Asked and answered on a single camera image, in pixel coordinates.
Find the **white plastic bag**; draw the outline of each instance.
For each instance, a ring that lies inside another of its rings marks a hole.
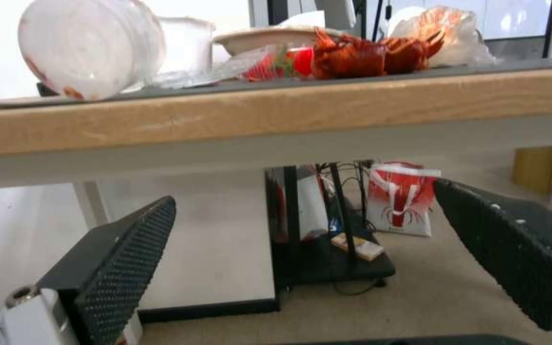
[[[423,39],[444,30],[444,44],[429,59],[429,67],[492,65],[497,59],[489,53],[476,29],[476,15],[453,7],[435,6],[418,17],[397,24],[391,36]]]

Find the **shelf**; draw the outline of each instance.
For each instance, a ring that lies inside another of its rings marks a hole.
[[[363,229],[354,229],[355,236],[372,240],[372,234]],[[387,253],[367,262],[358,258],[349,262],[348,254],[329,242],[331,236],[325,234],[313,241],[303,242],[297,271],[289,274],[289,249],[285,244],[272,244],[274,280],[278,288],[292,284],[312,284],[341,280],[370,280],[390,277],[395,267]]]

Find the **beige carpet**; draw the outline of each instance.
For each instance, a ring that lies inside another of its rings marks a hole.
[[[508,181],[510,153],[424,159],[446,177],[502,194],[544,201]],[[354,195],[352,186],[347,192]],[[300,286],[282,295],[282,311],[153,323],[144,345],[273,344],[443,334],[502,334],[552,345],[552,332],[525,316],[459,241],[439,207],[433,238],[381,234],[397,273],[385,288],[357,297],[331,285]],[[367,282],[348,283],[351,291]]]

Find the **cooked crawfish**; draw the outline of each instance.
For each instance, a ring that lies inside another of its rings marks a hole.
[[[442,47],[444,32],[426,39],[389,37],[372,42],[351,35],[334,41],[316,28],[312,72],[317,79],[376,77],[427,68],[427,59]]]

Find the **plastic bag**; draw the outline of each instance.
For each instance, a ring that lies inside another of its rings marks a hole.
[[[212,66],[209,70],[180,70],[158,74],[148,85],[158,88],[190,88],[202,85],[211,85],[219,81],[237,78],[255,68],[261,61],[274,56],[280,46],[269,45],[263,48],[250,50],[231,57],[224,63]],[[267,76],[276,75],[272,66],[263,68]]]
[[[476,15],[453,7],[436,6],[418,17],[397,24],[391,36],[423,39],[444,30],[444,44],[429,59],[429,67],[492,65],[497,59],[489,53],[476,29]]]
[[[375,164],[368,184],[368,220],[381,231],[431,237],[428,211],[440,175],[415,164]]]

